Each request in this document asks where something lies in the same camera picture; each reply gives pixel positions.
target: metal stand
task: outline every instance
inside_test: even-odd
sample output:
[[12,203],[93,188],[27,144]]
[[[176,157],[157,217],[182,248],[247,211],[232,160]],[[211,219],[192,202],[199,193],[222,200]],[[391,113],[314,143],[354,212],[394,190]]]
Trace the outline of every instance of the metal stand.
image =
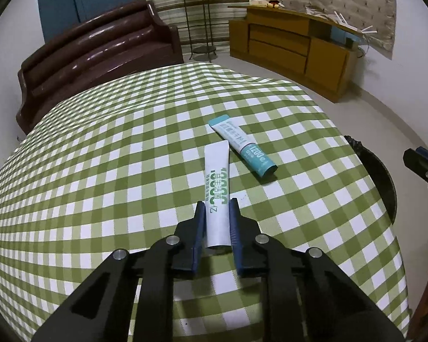
[[187,14],[187,3],[186,0],[184,0],[184,10],[186,13],[186,21],[187,21],[187,31],[188,31],[188,40],[190,43],[190,59],[192,59],[194,54],[202,54],[199,56],[194,57],[193,59],[196,61],[209,61],[211,62],[212,59],[217,58],[217,54],[215,52],[216,47],[214,46],[213,41],[213,30],[211,25],[211,10],[209,8],[209,0],[206,0],[206,5],[208,5],[208,19],[209,19],[209,32],[211,34],[211,45],[209,44],[208,39],[208,24],[206,20],[206,8],[204,0],[201,0],[203,5],[203,24],[204,24],[204,33],[206,34],[206,45],[202,45],[199,47],[194,48],[192,44],[192,36],[190,35],[190,24],[188,21],[188,14]]

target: wooden cabinet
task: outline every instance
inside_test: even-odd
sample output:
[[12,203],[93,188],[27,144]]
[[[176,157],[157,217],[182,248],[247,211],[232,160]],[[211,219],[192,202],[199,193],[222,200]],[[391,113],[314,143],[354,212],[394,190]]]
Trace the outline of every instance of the wooden cabinet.
[[249,43],[249,25],[246,20],[231,20],[229,22],[230,49],[247,53]]
[[249,54],[265,60],[276,60],[284,68],[296,73],[303,73],[306,65],[305,56],[254,40],[249,41]]
[[348,50],[336,44],[311,39],[306,76],[312,81],[336,91],[344,71]]
[[245,20],[229,22],[230,55],[336,102],[347,88],[357,52],[330,40],[333,25],[290,10],[248,6]]
[[282,47],[304,56],[308,54],[310,42],[309,37],[262,25],[251,25],[251,40]]

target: brown leather sofa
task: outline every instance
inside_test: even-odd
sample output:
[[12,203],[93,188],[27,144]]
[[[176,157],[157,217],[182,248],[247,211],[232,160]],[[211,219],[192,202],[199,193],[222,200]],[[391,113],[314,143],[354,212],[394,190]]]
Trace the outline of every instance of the brown leather sofa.
[[83,22],[46,43],[18,72],[25,133],[62,100],[143,70],[183,63],[177,27],[154,4],[136,0]]

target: green gingham tablecloth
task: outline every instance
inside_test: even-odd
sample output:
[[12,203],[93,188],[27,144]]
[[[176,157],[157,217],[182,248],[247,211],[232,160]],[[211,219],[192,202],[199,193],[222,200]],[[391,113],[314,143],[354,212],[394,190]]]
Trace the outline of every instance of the green gingham tablecloth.
[[[289,248],[320,247],[407,330],[390,220],[334,124],[292,82],[190,63],[62,102],[0,170],[0,311],[24,340],[113,250],[149,248],[193,217],[203,147],[220,140],[207,123],[225,113],[279,165],[261,185],[230,153],[241,213]],[[260,339],[259,286],[238,281],[231,253],[203,257],[195,280],[174,284],[174,340]]]

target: stuffed toy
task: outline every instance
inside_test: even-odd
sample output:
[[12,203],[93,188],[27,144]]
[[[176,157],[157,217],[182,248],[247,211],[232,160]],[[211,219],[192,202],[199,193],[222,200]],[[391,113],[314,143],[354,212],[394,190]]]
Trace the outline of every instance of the stuffed toy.
[[268,7],[274,7],[275,9],[279,9],[280,7],[284,7],[281,3],[282,0],[268,0]]

